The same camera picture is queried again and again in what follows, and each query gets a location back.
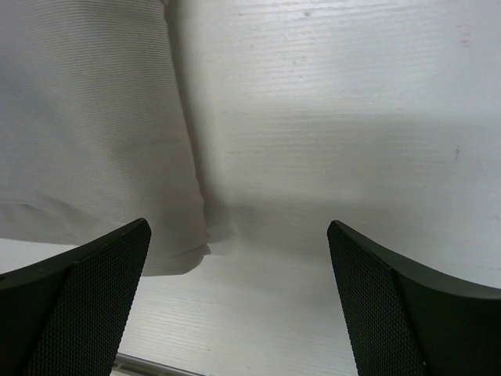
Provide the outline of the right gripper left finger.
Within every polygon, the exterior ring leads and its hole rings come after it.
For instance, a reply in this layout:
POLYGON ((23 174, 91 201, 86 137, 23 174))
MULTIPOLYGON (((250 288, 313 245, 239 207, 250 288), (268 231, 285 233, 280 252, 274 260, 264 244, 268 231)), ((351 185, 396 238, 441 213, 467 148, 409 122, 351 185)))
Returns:
POLYGON ((111 373, 150 245, 145 219, 1 275, 3 375, 111 373))

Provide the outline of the aluminium table frame rail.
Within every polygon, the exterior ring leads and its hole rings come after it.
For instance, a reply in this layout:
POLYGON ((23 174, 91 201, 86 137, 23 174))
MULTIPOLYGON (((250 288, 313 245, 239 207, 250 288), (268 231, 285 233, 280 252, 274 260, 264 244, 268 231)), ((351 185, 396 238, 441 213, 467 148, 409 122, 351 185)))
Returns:
POLYGON ((143 358, 118 353, 111 375, 137 376, 204 376, 203 374, 182 368, 156 363, 143 358))

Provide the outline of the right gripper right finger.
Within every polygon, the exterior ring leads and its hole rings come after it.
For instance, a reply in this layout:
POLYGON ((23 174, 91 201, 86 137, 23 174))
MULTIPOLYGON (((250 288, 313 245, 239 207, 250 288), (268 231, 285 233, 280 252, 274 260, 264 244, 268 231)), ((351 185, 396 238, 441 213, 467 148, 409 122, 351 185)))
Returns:
POLYGON ((498 375, 500 290, 439 272, 340 221, 327 237, 359 375, 498 375))

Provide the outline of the grey trousers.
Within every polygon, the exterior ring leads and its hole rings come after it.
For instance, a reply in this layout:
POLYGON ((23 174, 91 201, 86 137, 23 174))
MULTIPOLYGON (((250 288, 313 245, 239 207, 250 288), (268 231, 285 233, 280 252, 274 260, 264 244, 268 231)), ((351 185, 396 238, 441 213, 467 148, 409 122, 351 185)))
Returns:
POLYGON ((143 272, 208 252, 166 1, 1 4, 1 235, 85 244, 135 219, 143 272))

